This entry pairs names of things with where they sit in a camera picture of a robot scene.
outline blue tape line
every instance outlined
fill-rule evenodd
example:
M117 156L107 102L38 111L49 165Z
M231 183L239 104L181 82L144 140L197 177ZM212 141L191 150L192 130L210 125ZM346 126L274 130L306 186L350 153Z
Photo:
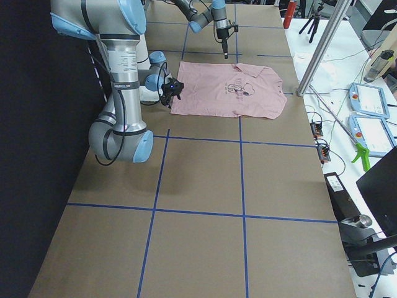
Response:
M244 190L244 157L243 157L243 133L241 129L241 117L238 118L238 129L239 129L239 142L240 142L241 203L243 209L244 270L245 270L245 281L246 281L246 298L249 298L246 200L245 200L245 190Z
M236 5L234 5L234 21L236 22L236 24L237 24L237 10L236 10ZM239 55L239 53L238 53L238 35L237 35L237 33L235 33L234 34L236 37L235 37L235 39L236 39L236 63L238 63L238 55Z
M184 58L184 56L185 56L185 49L186 49L186 41L187 41L187 33L188 33L188 31L189 31L189 24L187 24L187 26L186 26L184 47L182 48L182 57L181 57L181 60L183 60L183 58Z
M157 212L167 212L167 213L179 213L179 214L212 215L212 216L222 216L222 217L243 217L241 214L189 211L189 210L156 209L156 211Z
M128 209L128 210L153 211L152 208L133 207L133 206L120 206L120 205L103 205L103 204L86 204L86 203L67 203L67 205L68 206L80 206L80 207L96 207L96 208L109 208L109 209Z
M316 148L315 145L301 145L301 144L287 144L287 143L272 143L272 142L252 142L252 141L237 141L237 140L218 140L215 138L187 138L187 137L165 137L162 135L154 135L155 138L173 138L175 140L192 140L192 141L206 141L206 142L223 142L223 143L243 143L256 145L273 145L273 146L287 146L287 147L305 147Z
M243 143L244 144L256 144L256 145L316 148L316 145L284 144L284 143L270 143L270 142L251 142L251 141L243 141Z
M208 141L208 142L226 142L226 143L239 143L236 140L217 140L215 138L186 138L186 137L169 137L175 140L192 140L192 141Z
M140 296L141 296L143 276L145 275L145 268L146 268L146 260L148 259L149 244L150 244L150 239L151 239L151 231L153 229L154 215L156 213L157 200L158 200L159 192L160 192L161 177L163 176L164 162L166 160L169 131L170 130L167 131L167 139L166 139L166 144L164 146L163 159L161 160L161 167L160 167L159 179L158 179L158 183L157 183L156 196L154 197L153 211L151 213L151 220L150 220L150 226L149 226L149 234L148 234L148 239L146 241L145 256L143 257L141 277L140 277L140 280L139 280L138 293L136 295L136 298L140 298Z
M292 217L274 217L274 216L261 216L261 215L246 215L248 219L269 219L269 220L283 220L288 222L316 222L319 224L337 224L336 220L325 219L294 219Z
M127 209L127 210L141 210L141 211L151 211L156 212L169 212L169 213L181 213L181 214L197 214L197 215L212 215L212 216L225 216L225 217L244 217L242 214L232 214L232 213L217 213L217 212L203 212L203 211L190 211L190 210L174 210L174 209L153 209L146 207L133 207L133 206L122 206L122 205L103 205L103 204L86 204L86 203L67 203L68 206L78 206L78 207L94 207L94 208L108 208L108 209ZM273 217L264 215L245 215L245 218L250 219L269 219L269 220L284 220L284 221L294 221L294 222L317 222L317 223L327 223L336 224L333 220L322 220L322 219L296 219L291 217Z
M257 55L259 57L280 57L280 58L292 58L292 56L282 56L282 55Z

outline small tripod stand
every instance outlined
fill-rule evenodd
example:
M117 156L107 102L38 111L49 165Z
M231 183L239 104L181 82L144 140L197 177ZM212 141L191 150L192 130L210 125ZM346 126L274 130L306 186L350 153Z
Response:
M321 3L319 3L319 7L317 8L317 12L315 12L307 21L307 23L303 26L302 29L300 29L299 34L301 34L304 29L310 24L310 22L313 20L312 25L310 26L309 32L308 34L310 34L311 30L313 29L313 31L311 32L311 36L309 39L309 43L311 43L313 41L313 37L317 32L317 28L318 28L318 23L320 22L320 17L321 17L321 11L324 8L324 1L321 1Z

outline wire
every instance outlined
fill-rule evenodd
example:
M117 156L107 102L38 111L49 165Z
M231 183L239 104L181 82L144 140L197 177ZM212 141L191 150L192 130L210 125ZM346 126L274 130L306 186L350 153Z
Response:
M136 64L143 63L143 62L145 62L147 59L149 59L149 56L147 56L146 59L144 59L144 60L142 60L142 61L138 61Z
M309 106L309 105L307 105L307 106L305 106L305 107L310 107L310 108L312 108L313 109L313 111L315 111L316 109L313 107L313 106Z
M95 62L97 62L98 63L98 65L101 67L101 68L103 68L105 71L106 71L106 73L109 75L109 78L110 78L110 80L114 83L115 82L115 80L114 80L114 77L112 76L112 74L111 74L111 72L109 72L108 70L107 70L107 68L91 53L91 52L86 52L86 51L84 51L85 53L87 53L88 55L90 55L91 56L91 58L92 59L94 59L95 60ZM118 95L120 96L120 100L121 100L121 102L122 102L122 107L123 107L123 133L122 133L122 141L121 141L121 143L120 143L120 148L118 149L118 152L116 153L116 156L114 157L114 159L112 159L112 161L110 162L110 163L102 163L99 159L98 159L98 156L95 154L95 159L97 160L97 162L100 164L100 165L102 165L102 166L110 166L110 165L112 165L115 161L116 161L116 159L118 158L118 156L120 155L120 153L121 153L121 151L122 151L122 149L123 149L123 145L124 145L124 141L125 141L125 123L127 122L127 115L126 115L126 112L125 112L125 100L124 100L124 96L123 96L123 93L122 93L122 91L121 90L117 90L117 92L118 92Z
M155 104L157 104L157 103L160 101L161 95L160 95L160 91L159 91L159 89L158 89L159 80L160 80L160 76L161 76L161 72L162 72L162 71L163 71L163 73L164 73L164 80L165 80L165 78L166 78L166 76L167 76L166 69L167 69L167 62L165 61L165 62L163 62L162 65L160 66L159 74L158 74L158 77L157 77L157 95L159 96L159 100L158 100L158 101L155 101L155 102L152 102L152 103L150 103L150 104L145 104L144 102L141 102L141 104L142 104L143 106L154 106Z
M383 40L381 40L381 41L379 41L379 42L377 42L377 43L374 43L373 45L370 45L369 47L364 48L363 50L357 52L356 54L349 55L349 56L346 56L346 57L341 58L341 59L324 60L324 62L342 61L342 60L345 60L346 58L350 58L350 57L356 56L356 55L358 55L359 53L362 53L362 52L364 52L364 51L366 51L366 50L369 50L370 48L374 47L376 44L378 44L378 43L380 43L380 42L382 42L382 41L383 41Z
M320 121L316 121L316 122L320 122L320 123L322 123L323 122L323 117L319 114L319 113L317 113L317 112L315 112L315 111L309 111L309 112L307 112L306 114L314 114L314 115L318 115L319 117L320 117Z
M207 10L209 11L209 12L211 12L211 10L208 8L208 6L202 1L202 0L199 0L204 6L205 6L205 8L207 8ZM189 21L191 21L192 20L192 17L195 15L195 14L197 14L197 10L196 9L194 9L193 7L192 7L192 2L193 2L193 0L190 0L189 1L189 10L191 11L191 12L193 12L193 15L189 18ZM207 20L207 22L208 22L208 24L211 22L208 18L207 18L207 16L205 15L205 14L203 14L203 16L204 16L204 18Z
M342 176L343 173L345 173L346 170L346 163L343 160L343 158L341 158L341 156L339 154L337 154L335 151L332 151L331 149L329 149L330 152L332 152L333 154L335 154L337 157L339 157L339 159L343 162L343 171L341 174L337 174L338 176Z
M390 122L389 120L386 120L386 122L387 122L387 123L390 123L390 124L393 124L393 125L395 125L395 126L397 126L397 123Z
M377 235L377 234L379 234L379 233L385 233L385 232L386 232L386 231L380 231L380 232L373 233L373 234L371 234L371 235L367 236L366 238L363 238L363 239L361 239L361 240L359 240L359 241L364 241L364 240L366 240L366 239L368 239L368 238L370 238L370 237L372 237L372 236L374 236L374 235Z
M117 90L118 95L120 95L120 99L122 102L122 106L123 106L123 134L122 134L122 141L120 143L120 148L118 149L118 152L116 153L116 156L112 159L112 161L110 163L102 163L98 156L95 154L95 159L97 160L97 162L101 165L101 166L110 166L112 165L116 159L118 158L118 156L120 155L122 149L123 149L123 145L124 145L124 141L125 141L125 123L127 122L127 115L125 112L125 100L124 100L124 96L121 90Z
M388 257L386 258L386 260L383 262L382 266L381 266L380 269L379 269L379 273L378 273L377 280L375 281L375 283L374 283L373 286L371 287L371 288L372 288L372 291L371 291L370 295L368 296L368 298L372 298L372 297L373 297L373 295L374 295L374 293L375 293L375 289L377 288L377 285L378 285L378 281L379 281L379 279L380 279L380 275L382 274L383 268L385 267L386 263L391 259L391 257L394 256L396 253L397 253L397 252L392 253L392 254L391 254L390 256L388 256Z
M360 76L361 72L364 73L365 66L367 65L369 59L370 59L370 58L368 57L368 58L364 61L364 64L361 66L361 69L360 69L359 73L357 74L357 76L354 78L353 82L355 82L355 80ZM341 105L340 105L340 107L339 107L339 110L338 110L338 112L336 113L337 116L338 116L339 113L341 112L342 107L343 107L343 105L344 105L346 99L348 98L348 96L349 96L349 93L346 93L346 95L345 95L345 97L344 97L344 99L343 99L343 101L342 101L342 103L341 103ZM336 122L334 123L334 125L332 126L332 129L331 129L331 137L330 137L330 139L329 139L329 143L330 143L330 144L331 144L331 142L332 142L332 133L334 132L335 124L336 124Z

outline red fire extinguisher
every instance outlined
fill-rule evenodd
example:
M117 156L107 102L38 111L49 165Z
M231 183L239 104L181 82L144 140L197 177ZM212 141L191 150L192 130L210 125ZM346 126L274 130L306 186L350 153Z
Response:
M285 18L284 18L284 23L283 23L284 29L288 29L290 27L291 19L293 17L293 13L295 12L296 8L297 8L296 0L290 0L287 7L287 13L285 14Z

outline metal pole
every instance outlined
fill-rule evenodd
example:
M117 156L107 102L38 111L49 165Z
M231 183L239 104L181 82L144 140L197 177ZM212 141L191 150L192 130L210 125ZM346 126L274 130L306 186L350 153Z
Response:
M317 48L314 51L309 66L303 75L302 81L297 90L298 96L303 96L306 93L306 90L308 89L309 84L311 83L311 80L313 79L313 76L321 63L321 60L323 59L324 54L331 43L331 40L334 37L339 24L343 20L346 11L349 8L350 2L350 0L338 0L335 11L329 19L327 27L325 28Z

